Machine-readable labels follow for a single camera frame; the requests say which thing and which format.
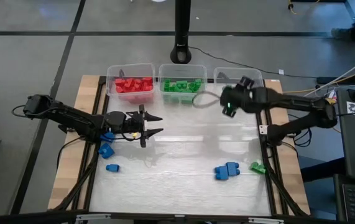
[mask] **white tabletop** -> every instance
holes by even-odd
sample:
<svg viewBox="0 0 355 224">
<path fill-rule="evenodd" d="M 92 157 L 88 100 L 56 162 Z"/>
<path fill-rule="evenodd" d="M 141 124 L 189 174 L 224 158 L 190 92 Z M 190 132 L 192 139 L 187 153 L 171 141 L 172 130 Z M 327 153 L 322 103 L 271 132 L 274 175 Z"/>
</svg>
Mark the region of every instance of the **white tabletop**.
<svg viewBox="0 0 355 224">
<path fill-rule="evenodd" d="M 207 90 L 221 93 L 222 85 Z M 204 96 L 200 103 L 213 100 Z M 137 111 L 138 105 L 111 98 L 108 111 Z M 164 130 L 141 148 L 139 141 L 115 141 L 115 155 L 99 158 L 91 196 L 91 212 L 161 213 L 190 215 L 270 215 L 263 175 L 249 170 L 261 161 L 256 116 L 237 111 L 221 113 L 219 104 L 196 109 L 165 104 L 155 91 L 145 110 L 163 121 L 147 128 Z M 241 175 L 220 181 L 214 168 L 238 162 Z M 117 173 L 105 169 L 120 165 Z"/>
</svg>

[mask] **empty plastic bin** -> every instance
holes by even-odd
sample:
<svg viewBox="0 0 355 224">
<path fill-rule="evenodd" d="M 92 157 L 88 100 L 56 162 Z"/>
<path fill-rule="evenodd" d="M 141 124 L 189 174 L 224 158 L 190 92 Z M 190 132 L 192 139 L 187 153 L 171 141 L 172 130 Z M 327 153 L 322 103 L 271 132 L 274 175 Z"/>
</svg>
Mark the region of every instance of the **empty plastic bin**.
<svg viewBox="0 0 355 224">
<path fill-rule="evenodd" d="M 243 76 L 254 80 L 252 87 L 262 87 L 262 73 L 254 68 L 215 68 L 213 72 L 215 83 L 237 84 Z"/>
<path fill-rule="evenodd" d="M 159 90 L 166 103 L 192 104 L 192 98 L 206 88 L 203 65 L 163 64 L 159 67 Z"/>
<path fill-rule="evenodd" d="M 107 95 L 131 103 L 152 101 L 155 67 L 151 63 L 113 65 L 107 69 Z"/>
</svg>

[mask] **red blocks in bin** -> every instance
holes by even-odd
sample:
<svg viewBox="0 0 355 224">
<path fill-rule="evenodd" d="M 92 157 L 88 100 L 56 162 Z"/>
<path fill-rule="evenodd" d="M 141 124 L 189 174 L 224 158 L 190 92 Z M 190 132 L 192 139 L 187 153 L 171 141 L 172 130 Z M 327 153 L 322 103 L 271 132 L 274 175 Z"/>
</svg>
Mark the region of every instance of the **red blocks in bin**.
<svg viewBox="0 0 355 224">
<path fill-rule="evenodd" d="M 146 78 L 117 78 L 115 79 L 115 90 L 117 93 L 133 93 L 151 91 L 154 86 L 151 77 Z"/>
</svg>

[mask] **gray floor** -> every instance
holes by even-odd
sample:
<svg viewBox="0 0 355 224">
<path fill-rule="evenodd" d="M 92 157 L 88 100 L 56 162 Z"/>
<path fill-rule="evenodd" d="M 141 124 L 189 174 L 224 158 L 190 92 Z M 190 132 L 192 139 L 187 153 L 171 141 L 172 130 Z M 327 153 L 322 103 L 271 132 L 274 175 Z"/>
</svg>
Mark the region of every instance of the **gray floor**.
<svg viewBox="0 0 355 224">
<path fill-rule="evenodd" d="M 355 12 L 355 1 L 350 0 Z M 0 1 L 0 30 L 71 29 L 79 0 Z M 245 32 L 328 32 L 332 27 L 349 27 L 352 18 L 343 4 L 295 3 L 293 15 L 285 0 L 194 0 L 191 30 Z M 163 31 L 174 30 L 174 1 L 91 0 L 86 2 L 78 30 Z M 10 110 L 24 104 L 26 97 L 47 94 L 60 65 L 67 36 L 0 36 L 0 214 L 12 203 L 13 193 L 29 155 L 37 121 L 16 118 Z M 271 72 L 308 76 L 334 76 L 355 65 L 355 44 L 324 38 L 298 37 L 190 37 L 190 45 L 218 57 L 259 67 Z M 57 99 L 75 102 L 82 75 L 105 75 L 111 65 L 152 62 L 155 67 L 170 63 L 171 36 L 76 36 L 65 66 Z M 202 64 L 213 75 L 216 67 L 236 67 L 191 50 L 191 64 Z M 313 88 L 314 79 L 281 79 L 285 91 Z M 298 149 L 301 164 L 316 164 L 343 155 L 341 138 L 333 130 L 313 129 L 310 147 Z M 55 177 L 57 152 L 65 135 L 49 122 L 22 212 L 46 210 Z M 314 186 L 306 186 L 312 192 Z"/>
</svg>

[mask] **white cable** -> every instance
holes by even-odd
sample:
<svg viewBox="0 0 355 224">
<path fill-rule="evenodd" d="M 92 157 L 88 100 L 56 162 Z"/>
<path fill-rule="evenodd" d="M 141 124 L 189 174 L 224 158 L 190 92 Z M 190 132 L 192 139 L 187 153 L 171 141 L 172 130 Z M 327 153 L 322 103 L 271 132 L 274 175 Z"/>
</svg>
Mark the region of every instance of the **white cable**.
<svg viewBox="0 0 355 224">
<path fill-rule="evenodd" d="M 327 83 L 327 84 L 325 84 L 325 85 L 319 87 L 319 88 L 316 89 L 316 90 L 313 90 L 313 91 L 307 93 L 307 94 L 304 95 L 304 96 L 308 96 L 308 95 L 310 95 L 310 94 L 312 94 L 312 93 L 314 93 L 314 92 L 316 92 L 316 91 L 322 89 L 322 88 L 325 87 L 325 86 L 331 85 L 331 84 L 332 84 L 333 82 L 335 82 L 336 80 L 339 80 L 340 78 L 342 78 L 342 77 L 346 76 L 347 74 L 349 74 L 350 72 L 352 72 L 354 69 L 355 69 L 355 66 L 354 66 L 352 69 L 348 70 L 348 71 L 347 71 L 346 73 L 344 73 L 343 75 L 339 76 L 338 78 L 335 78 L 333 81 L 330 81 L 329 83 Z"/>
</svg>

